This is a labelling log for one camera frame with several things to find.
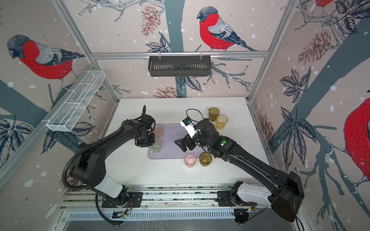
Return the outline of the green textured cup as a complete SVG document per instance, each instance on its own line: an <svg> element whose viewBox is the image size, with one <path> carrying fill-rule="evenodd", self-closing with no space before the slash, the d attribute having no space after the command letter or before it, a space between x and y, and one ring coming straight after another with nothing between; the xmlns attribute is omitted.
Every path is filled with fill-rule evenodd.
<svg viewBox="0 0 370 231"><path fill-rule="evenodd" d="M154 153L159 153L162 150L162 143L160 138L155 137L155 142L150 146L150 150Z"/></svg>

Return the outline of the pink textured cup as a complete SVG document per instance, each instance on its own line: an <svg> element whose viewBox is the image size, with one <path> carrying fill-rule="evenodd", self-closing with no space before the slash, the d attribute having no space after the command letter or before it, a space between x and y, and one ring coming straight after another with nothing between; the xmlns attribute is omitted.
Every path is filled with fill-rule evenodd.
<svg viewBox="0 0 370 231"><path fill-rule="evenodd" d="M163 136L164 128L161 124L158 124L155 126L154 134L155 134L155 137L158 137L158 138L161 138Z"/></svg>

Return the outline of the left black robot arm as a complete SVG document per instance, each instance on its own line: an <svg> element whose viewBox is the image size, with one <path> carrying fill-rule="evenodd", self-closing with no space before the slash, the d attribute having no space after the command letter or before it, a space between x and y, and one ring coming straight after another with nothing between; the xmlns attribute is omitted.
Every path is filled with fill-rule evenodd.
<svg viewBox="0 0 370 231"><path fill-rule="evenodd" d="M127 119L107 137L89 145L79 147L68 161L63 175L63 184L69 189L90 189L98 194L119 198L124 186L107 174L106 159L130 140L137 147L150 147L155 142L156 122L152 116L142 114L135 119Z"/></svg>

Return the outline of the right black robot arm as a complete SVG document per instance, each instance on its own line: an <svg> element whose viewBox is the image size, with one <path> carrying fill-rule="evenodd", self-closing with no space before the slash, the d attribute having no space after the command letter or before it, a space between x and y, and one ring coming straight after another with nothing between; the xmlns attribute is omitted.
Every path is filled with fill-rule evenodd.
<svg viewBox="0 0 370 231"><path fill-rule="evenodd" d="M233 139L220 135L207 118L194 125L192 119L186 117L180 124L186 129L187 135L175 143L183 152L199 146L215 158L244 170L271 193L264 196L260 190L253 190L244 182L236 182L230 191L231 200L236 205L250 202L254 197L256 203L270 206L284 220L295 221L304 199L303 185L298 174L287 174L254 157Z"/></svg>

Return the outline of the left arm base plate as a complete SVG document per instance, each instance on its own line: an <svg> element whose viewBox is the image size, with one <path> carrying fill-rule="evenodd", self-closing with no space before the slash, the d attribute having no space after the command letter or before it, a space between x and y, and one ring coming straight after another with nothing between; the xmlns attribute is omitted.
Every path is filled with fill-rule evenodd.
<svg viewBox="0 0 370 231"><path fill-rule="evenodd" d="M117 198L105 195L102 208L139 208L142 197L142 192L123 192Z"/></svg>

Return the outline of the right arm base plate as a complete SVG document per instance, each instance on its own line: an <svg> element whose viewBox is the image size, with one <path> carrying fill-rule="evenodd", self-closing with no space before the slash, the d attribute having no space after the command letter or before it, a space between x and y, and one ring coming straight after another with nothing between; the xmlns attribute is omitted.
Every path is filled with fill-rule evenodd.
<svg viewBox="0 0 370 231"><path fill-rule="evenodd" d="M255 202L243 202L230 191L218 191L215 201L219 207L256 207L258 205Z"/></svg>

